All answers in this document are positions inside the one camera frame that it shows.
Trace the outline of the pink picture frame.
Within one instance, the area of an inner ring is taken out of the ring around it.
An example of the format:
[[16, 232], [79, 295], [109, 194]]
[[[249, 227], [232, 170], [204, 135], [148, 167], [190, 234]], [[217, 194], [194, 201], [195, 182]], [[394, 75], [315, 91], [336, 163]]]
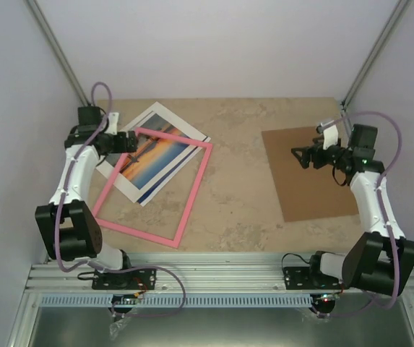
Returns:
[[92, 209], [92, 215], [95, 217], [96, 221], [98, 222], [99, 226], [102, 226], [104, 228], [108, 228], [111, 229], [113, 231], [118, 231], [120, 233], [126, 234], [126, 235], [130, 235], [130, 236], [134, 236], [137, 237], [139, 239], [143, 239], [145, 241], [150, 241], [156, 244], [161, 244], [163, 246], [166, 247], [171, 247], [174, 249], [177, 249], [179, 247], [179, 244], [181, 243], [181, 239], [183, 237], [189, 216], [191, 214], [191, 210], [193, 208], [195, 199], [197, 197], [197, 193], [199, 191], [200, 188], [200, 184], [202, 181], [202, 178], [204, 176], [204, 172], [207, 168], [207, 164], [208, 161], [210, 159], [210, 155], [212, 152], [212, 148], [213, 145], [209, 142], [203, 142], [200, 140], [195, 140], [195, 139], [191, 139], [191, 138], [186, 138], [186, 137], [181, 137], [181, 136], [177, 136], [174, 134], [167, 134], [164, 132], [159, 132], [159, 131], [155, 131], [155, 130], [151, 130], [151, 129], [145, 129], [142, 127], [137, 127], [135, 129], [135, 134], [136, 135], [140, 135], [140, 134], [144, 134], [144, 135], [149, 135], [149, 136], [153, 136], [153, 137], [158, 137], [160, 139], [163, 140], [171, 140], [174, 142], [179, 142], [179, 143], [183, 143], [186, 145], [193, 145], [195, 147], [201, 147], [205, 149], [205, 154], [204, 157], [202, 159], [202, 162], [199, 166], [199, 170], [197, 172], [197, 175], [195, 177], [193, 186], [191, 188], [191, 191], [189, 193], [189, 197], [188, 200], [186, 202], [186, 206], [184, 208], [183, 214], [181, 216], [179, 225], [177, 227], [176, 230], [176, 234], [174, 236], [174, 239], [167, 239], [165, 237], [162, 236], [158, 236], [158, 235], [154, 235], [154, 234], [149, 234], [147, 232], [144, 231], [140, 231], [137, 230], [135, 228], [130, 228], [127, 226], [123, 226], [123, 225], [119, 225], [117, 223], [113, 223], [110, 222], [108, 220], [103, 220], [98, 218], [98, 213], [101, 209], [101, 207], [103, 206], [103, 203], [105, 202], [105, 199], [107, 197], [107, 195], [109, 194], [111, 188], [113, 187], [113, 184], [119, 174], [119, 171], [121, 169], [121, 167], [123, 166], [124, 163], [124, 159], [126, 157], [126, 154], [122, 154], [119, 158], [119, 160], [117, 161], [117, 164], [114, 166], [104, 188], [102, 189], [102, 192], [100, 193], [93, 209]]

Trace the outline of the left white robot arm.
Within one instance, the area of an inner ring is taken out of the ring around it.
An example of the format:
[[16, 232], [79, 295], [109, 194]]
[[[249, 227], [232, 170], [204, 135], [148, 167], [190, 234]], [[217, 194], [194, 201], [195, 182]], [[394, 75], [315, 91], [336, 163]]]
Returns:
[[137, 149], [133, 131], [117, 129], [119, 114], [98, 106], [81, 106], [78, 124], [64, 142], [66, 161], [59, 185], [47, 205], [38, 206], [35, 220], [48, 256], [64, 271], [88, 265], [109, 272], [117, 288], [127, 288], [134, 272], [127, 254], [107, 245], [95, 216], [87, 205], [92, 174], [110, 154]]

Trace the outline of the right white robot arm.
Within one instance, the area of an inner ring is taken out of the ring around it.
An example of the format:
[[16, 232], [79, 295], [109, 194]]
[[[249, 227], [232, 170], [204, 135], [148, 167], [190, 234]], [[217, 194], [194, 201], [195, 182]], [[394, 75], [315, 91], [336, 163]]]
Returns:
[[414, 241], [406, 238], [395, 220], [387, 194], [384, 164], [374, 160], [377, 128], [356, 124], [347, 146], [337, 127], [323, 124], [311, 146], [291, 150], [302, 168], [331, 166], [345, 179], [356, 201], [364, 232], [346, 254], [318, 251], [309, 260], [307, 280], [314, 288], [354, 287], [399, 296], [414, 268]]

